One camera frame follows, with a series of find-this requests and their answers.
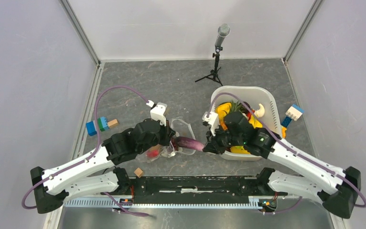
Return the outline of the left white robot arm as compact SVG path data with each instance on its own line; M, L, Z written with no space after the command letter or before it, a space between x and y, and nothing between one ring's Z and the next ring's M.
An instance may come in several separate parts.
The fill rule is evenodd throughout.
M37 212L52 212L66 201L90 194L127 194L132 183L126 170L118 165L134 160L153 146L168 146L175 135L169 124L148 118L134 128L113 134L98 149L64 165L33 168L30 176Z

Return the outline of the purple eggplant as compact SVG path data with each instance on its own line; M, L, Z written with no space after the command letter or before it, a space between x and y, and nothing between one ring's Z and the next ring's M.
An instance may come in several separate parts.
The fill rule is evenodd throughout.
M192 149L192 150L195 150L195 151L201 151L202 152L202 149L204 147L204 144L201 143L200 141L197 141L197 140L192 139L192 138L184 137L184 136L177 137L175 139L175 141L176 141L176 144L179 147Z

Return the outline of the white cauliflower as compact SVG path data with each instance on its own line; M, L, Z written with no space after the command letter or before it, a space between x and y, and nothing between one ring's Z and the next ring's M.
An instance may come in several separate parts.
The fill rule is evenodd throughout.
M257 118L261 118L265 115L265 108L262 104L258 104L259 108L257 108L255 111L254 111L254 115L257 117Z

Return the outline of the yellow banana bunch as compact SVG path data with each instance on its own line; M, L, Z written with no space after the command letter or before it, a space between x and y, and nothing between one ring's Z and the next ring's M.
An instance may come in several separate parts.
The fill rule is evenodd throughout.
M263 125L258 121L254 115L250 116L249 123L253 126L253 128L262 128Z

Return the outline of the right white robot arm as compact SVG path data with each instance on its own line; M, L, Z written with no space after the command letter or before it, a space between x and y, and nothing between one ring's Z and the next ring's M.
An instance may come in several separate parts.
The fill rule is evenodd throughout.
M349 219L361 193L361 172L336 167L296 148L267 128L253 127L240 112L224 118L227 129L220 127L218 114L205 112L203 125L209 126L204 152L223 154L230 146L243 146L252 155L284 165L302 177L285 175L274 169L257 180L256 189L263 195L272 191L309 198L330 213Z

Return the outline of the red chili pepper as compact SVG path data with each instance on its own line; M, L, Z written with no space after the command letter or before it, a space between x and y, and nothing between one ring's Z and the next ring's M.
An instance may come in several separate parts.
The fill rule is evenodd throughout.
M156 158L158 157L159 155L159 150L158 149L155 149L155 150L148 150L146 152L146 155L148 158Z

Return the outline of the clear polka dot zip bag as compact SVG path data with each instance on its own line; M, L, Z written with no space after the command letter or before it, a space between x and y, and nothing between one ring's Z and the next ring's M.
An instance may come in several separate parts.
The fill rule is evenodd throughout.
M149 150L145 151L136 157L138 162L151 163L160 157L171 158L178 154L193 155L196 151L194 149L183 148L177 143L177 138L187 137L195 139L195 135L190 123L185 122L183 119L174 118L170 122L170 127L175 131L175 135L172 137L168 145L157 145Z

